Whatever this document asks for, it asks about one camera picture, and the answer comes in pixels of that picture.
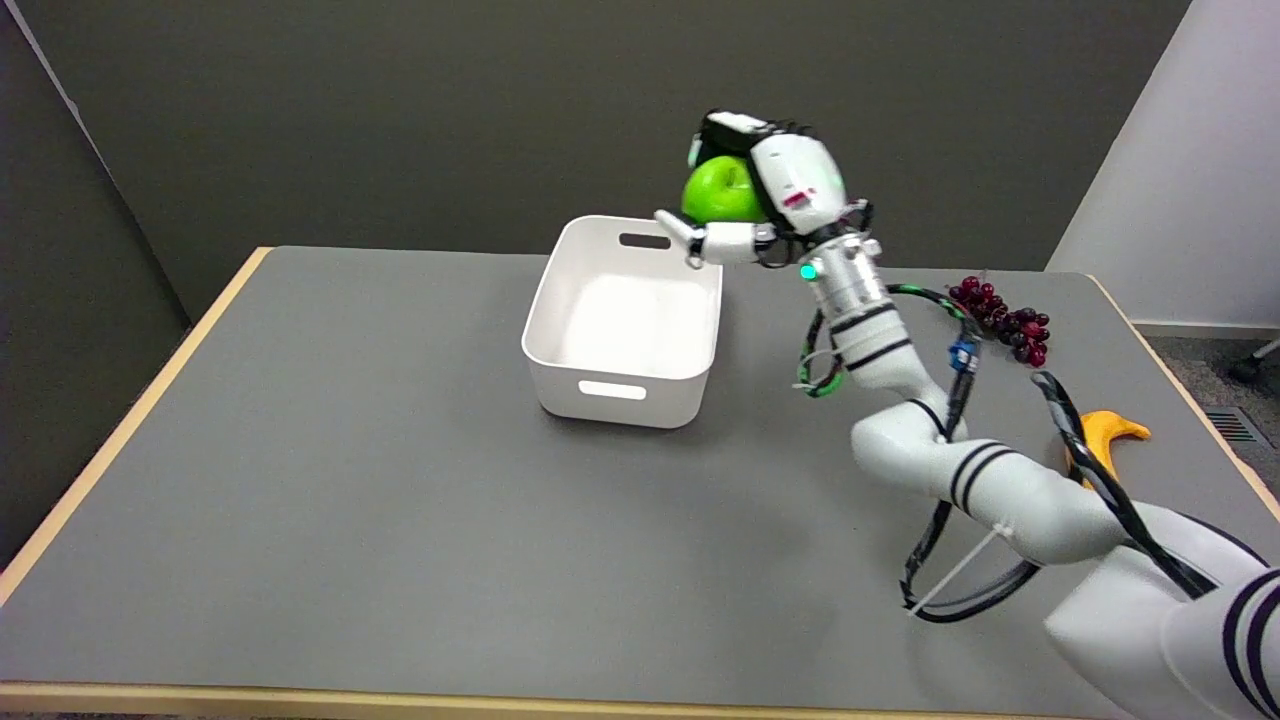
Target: green apple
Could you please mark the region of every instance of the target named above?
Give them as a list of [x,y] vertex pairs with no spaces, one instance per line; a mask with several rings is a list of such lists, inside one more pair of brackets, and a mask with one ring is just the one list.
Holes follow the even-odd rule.
[[760,223],[764,211],[751,188],[746,160],[721,155],[689,176],[681,211],[696,223]]

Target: yellow banana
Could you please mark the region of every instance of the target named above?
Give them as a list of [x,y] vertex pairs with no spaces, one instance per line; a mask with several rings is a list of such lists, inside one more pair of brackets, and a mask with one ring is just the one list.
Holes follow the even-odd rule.
[[[1133,436],[1139,439],[1147,439],[1151,437],[1151,430],[1134,423],[1133,420],[1126,420],[1119,414],[1110,410],[1094,410],[1080,416],[1080,424],[1084,425],[1084,445],[1089,446],[1094,457],[1098,459],[1111,473],[1112,478],[1116,478],[1116,468],[1111,462],[1111,441],[1117,437]],[[1071,457],[1066,459],[1068,466],[1071,465]]]

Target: blue connector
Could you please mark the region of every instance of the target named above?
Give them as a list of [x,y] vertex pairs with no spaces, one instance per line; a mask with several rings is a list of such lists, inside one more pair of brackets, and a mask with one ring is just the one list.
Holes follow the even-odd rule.
[[978,346],[965,340],[951,343],[951,369],[957,373],[978,372]]

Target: white plastic bin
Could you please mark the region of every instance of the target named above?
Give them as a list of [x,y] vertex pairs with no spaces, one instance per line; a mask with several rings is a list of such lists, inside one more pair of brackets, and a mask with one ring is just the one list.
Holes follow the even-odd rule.
[[521,338],[539,402],[566,418],[689,423],[716,357],[722,283],[722,268],[689,268],[653,220],[564,225]]

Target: red grape bunch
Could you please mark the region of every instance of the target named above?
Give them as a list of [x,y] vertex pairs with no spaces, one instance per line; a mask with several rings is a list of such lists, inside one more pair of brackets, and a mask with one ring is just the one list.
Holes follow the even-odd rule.
[[1010,310],[1005,299],[996,295],[996,286],[969,275],[948,290],[951,299],[964,306],[978,323],[1011,346],[1014,359],[1032,368],[1044,364],[1048,354],[1048,315],[1034,307]]

